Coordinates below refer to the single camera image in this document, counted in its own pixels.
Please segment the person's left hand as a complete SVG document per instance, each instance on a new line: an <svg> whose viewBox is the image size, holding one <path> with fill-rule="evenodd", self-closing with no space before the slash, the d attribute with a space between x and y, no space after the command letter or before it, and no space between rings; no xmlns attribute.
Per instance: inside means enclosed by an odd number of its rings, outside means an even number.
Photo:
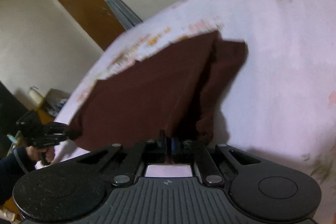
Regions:
<svg viewBox="0 0 336 224"><path fill-rule="evenodd" d="M29 158L32 161L39 161L39 155L44 153L45 154L45 159L47 162L52 162L55 157L55 150L54 147L47 147L43 149L37 149L33 146L26 147L26 152Z"/></svg>

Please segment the person's left forearm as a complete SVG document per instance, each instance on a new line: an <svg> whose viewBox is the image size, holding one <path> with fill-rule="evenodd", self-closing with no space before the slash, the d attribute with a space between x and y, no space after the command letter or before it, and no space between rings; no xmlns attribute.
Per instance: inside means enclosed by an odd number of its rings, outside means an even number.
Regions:
<svg viewBox="0 0 336 224"><path fill-rule="evenodd" d="M30 158L27 147L18 147L1 159L1 205L12 197L17 181L35 170L36 163Z"/></svg>

